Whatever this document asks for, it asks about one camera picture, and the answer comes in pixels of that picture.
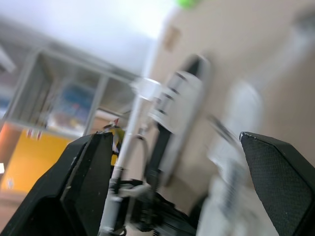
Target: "white ceiling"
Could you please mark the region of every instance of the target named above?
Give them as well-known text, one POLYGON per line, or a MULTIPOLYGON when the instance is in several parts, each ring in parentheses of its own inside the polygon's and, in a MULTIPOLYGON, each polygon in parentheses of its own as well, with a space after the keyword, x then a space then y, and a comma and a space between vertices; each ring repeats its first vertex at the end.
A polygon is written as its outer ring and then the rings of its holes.
POLYGON ((6 0, 0 16, 141 74, 175 0, 6 0))

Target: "orange wall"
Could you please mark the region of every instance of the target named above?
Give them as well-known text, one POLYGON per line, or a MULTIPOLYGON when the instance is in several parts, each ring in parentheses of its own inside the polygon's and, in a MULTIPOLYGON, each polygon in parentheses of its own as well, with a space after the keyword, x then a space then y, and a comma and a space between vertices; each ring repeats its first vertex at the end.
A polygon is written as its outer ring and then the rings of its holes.
POLYGON ((71 140, 43 133, 38 140, 23 130, 1 181, 1 190, 28 193, 35 182, 59 159, 71 140))

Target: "green object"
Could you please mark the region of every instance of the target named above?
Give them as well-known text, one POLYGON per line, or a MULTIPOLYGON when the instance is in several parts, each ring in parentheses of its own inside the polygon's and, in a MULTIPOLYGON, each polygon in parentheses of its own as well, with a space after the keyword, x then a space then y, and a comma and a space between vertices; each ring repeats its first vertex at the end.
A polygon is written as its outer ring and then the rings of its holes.
POLYGON ((183 8, 192 8, 197 4, 198 0, 177 0, 179 6, 183 8))

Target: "floor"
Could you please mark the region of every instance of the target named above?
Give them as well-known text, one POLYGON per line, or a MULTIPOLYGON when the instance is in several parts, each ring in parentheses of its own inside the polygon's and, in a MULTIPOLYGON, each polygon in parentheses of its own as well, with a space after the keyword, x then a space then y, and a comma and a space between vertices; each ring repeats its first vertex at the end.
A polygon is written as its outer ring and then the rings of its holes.
MULTIPOLYGON (((163 195, 188 212, 205 193, 216 167, 206 157, 215 133, 206 116, 222 116, 230 86, 244 78, 284 42, 297 14, 314 0, 204 0, 195 9, 182 10, 166 26, 179 32, 175 46, 158 49, 151 78, 164 82, 193 53, 210 55, 215 76, 204 106, 187 139, 183 154, 163 195)), ((261 134, 294 145, 315 165, 315 57, 290 71, 264 92, 265 114, 261 134)), ((136 177, 140 150, 130 164, 136 177)))

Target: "textured rubber pad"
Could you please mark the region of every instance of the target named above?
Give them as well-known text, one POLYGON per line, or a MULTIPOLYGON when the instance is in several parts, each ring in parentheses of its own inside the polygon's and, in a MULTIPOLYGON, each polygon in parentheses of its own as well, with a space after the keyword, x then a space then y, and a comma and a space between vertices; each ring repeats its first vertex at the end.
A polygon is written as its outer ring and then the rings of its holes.
POLYGON ((313 201, 311 189, 273 145, 244 136, 242 146, 255 190, 278 234, 296 235, 313 201))

